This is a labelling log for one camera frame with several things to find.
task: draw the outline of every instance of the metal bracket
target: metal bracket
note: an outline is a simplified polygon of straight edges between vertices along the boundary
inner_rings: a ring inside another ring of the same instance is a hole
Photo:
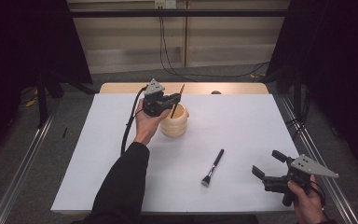
[[[147,86],[145,90],[145,96],[150,95],[159,91],[164,91],[165,87],[163,87],[161,84],[159,84],[155,79],[152,79],[150,81],[150,84]]]
[[[292,167],[309,175],[325,175],[329,177],[339,178],[339,175],[325,168],[317,161],[314,161],[306,155],[301,155],[291,163]]]

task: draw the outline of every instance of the wall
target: wall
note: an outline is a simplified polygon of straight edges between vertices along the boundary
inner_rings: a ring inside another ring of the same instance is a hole
[[[151,9],[154,1],[68,0],[75,9]],[[177,8],[286,9],[288,0],[179,0]],[[92,74],[159,69],[159,18],[74,19]],[[283,18],[163,18],[173,67],[270,60]]]

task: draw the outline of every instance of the wrist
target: wrist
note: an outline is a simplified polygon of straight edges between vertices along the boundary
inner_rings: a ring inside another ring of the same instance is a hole
[[[133,139],[134,142],[137,143],[141,143],[144,146],[147,146],[147,144],[150,142],[150,139],[148,139],[145,136],[141,136],[141,135],[136,135],[135,138]]]

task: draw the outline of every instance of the person's left hand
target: person's left hand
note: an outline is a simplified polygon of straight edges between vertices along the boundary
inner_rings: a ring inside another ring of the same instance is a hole
[[[139,100],[138,107],[136,108],[136,112],[142,110],[144,104],[144,99]],[[139,142],[144,144],[145,146],[150,142],[154,134],[156,133],[157,127],[159,123],[167,118],[170,114],[171,110],[164,110],[159,117],[150,117],[146,115],[144,111],[141,111],[136,114],[136,136],[134,138],[134,142]]]

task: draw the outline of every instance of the table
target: table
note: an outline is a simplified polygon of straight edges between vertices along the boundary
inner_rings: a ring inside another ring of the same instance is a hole
[[[100,93],[136,93],[146,82],[143,83],[105,83]],[[161,83],[165,87],[165,93],[179,92],[183,82]],[[183,94],[209,94],[212,91],[220,91],[222,94],[268,94],[266,85],[263,83],[239,83],[239,82],[186,82]]]
[[[161,84],[166,93],[178,92],[183,85]],[[104,177],[119,157],[134,92],[143,86],[145,83],[109,83],[103,85],[103,93],[94,97],[52,211],[90,211]],[[211,91],[225,94],[211,95]],[[148,145],[151,155],[144,214],[293,210],[282,205],[281,194],[265,192],[261,181],[251,173],[254,164],[266,175],[285,175],[287,167],[270,156],[273,149],[292,157],[298,155],[275,101],[267,93],[259,83],[186,83],[182,97],[190,112],[186,133],[170,139],[157,131]],[[131,129],[127,146],[134,130]],[[225,155],[210,187],[205,188],[200,181],[221,148],[226,150]]]

